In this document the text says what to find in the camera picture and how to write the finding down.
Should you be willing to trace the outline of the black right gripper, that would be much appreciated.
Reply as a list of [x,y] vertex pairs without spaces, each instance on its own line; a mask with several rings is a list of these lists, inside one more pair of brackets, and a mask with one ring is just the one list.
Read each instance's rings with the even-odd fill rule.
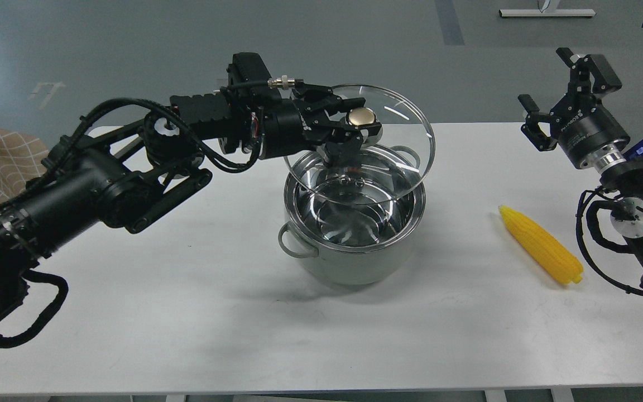
[[[540,112],[531,95],[518,95],[526,112],[521,132],[539,152],[555,150],[558,142],[573,167],[583,170],[589,154],[612,144],[623,150],[630,140],[600,100],[623,84],[602,54],[575,54],[568,47],[557,48],[556,54],[570,70],[567,93],[550,114]],[[551,136],[539,123],[550,123]]]

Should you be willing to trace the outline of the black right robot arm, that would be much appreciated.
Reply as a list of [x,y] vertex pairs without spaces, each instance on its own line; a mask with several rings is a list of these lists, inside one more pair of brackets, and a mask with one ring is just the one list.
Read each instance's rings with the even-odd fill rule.
[[600,186],[585,191],[576,213],[576,238],[588,265],[608,283],[628,294],[643,296],[640,287],[623,284],[602,273],[584,243],[587,229],[596,244],[615,253],[632,254],[643,268],[643,140],[628,148],[630,136],[602,97],[622,87],[602,54],[556,50],[569,68],[567,91],[549,112],[542,112],[528,94],[518,99],[526,111],[521,132],[540,152],[561,147],[577,170],[594,168]]

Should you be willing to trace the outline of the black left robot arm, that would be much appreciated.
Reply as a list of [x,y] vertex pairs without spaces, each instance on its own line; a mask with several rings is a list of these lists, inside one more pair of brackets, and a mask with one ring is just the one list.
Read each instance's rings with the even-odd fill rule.
[[36,271],[97,222],[136,234],[212,180],[203,162],[231,174],[258,160],[320,152],[326,164],[360,152],[382,131],[362,97],[273,78],[261,57],[235,54],[214,93],[175,95],[169,105],[115,98],[82,116],[43,159],[44,173],[0,203],[0,348],[37,336],[69,286]]

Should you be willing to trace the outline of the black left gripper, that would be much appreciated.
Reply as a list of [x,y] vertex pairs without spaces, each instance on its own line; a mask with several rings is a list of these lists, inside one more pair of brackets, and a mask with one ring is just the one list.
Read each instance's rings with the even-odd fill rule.
[[364,97],[342,98],[331,87],[302,84],[283,98],[279,88],[266,84],[258,89],[261,107],[260,159],[286,157],[321,145],[326,168],[353,165],[364,145],[362,130],[319,129],[314,120],[327,122],[337,113],[364,107]]

